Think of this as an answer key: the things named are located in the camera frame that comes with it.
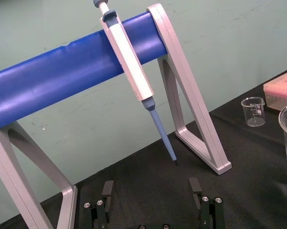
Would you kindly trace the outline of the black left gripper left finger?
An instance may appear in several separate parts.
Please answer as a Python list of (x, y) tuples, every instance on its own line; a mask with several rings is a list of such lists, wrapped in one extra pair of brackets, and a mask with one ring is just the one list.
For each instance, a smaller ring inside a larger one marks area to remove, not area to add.
[(91, 229), (107, 229), (110, 223), (110, 212), (113, 209), (114, 181), (104, 183), (101, 197), (92, 204), (85, 202), (83, 210), (86, 214), (86, 222)]

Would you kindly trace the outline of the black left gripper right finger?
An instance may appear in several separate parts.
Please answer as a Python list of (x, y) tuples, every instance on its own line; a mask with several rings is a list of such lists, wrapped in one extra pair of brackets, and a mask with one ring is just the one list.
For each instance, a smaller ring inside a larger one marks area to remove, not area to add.
[(223, 199), (210, 198), (202, 193), (197, 178), (189, 178), (191, 200), (197, 209), (199, 229), (223, 229)]

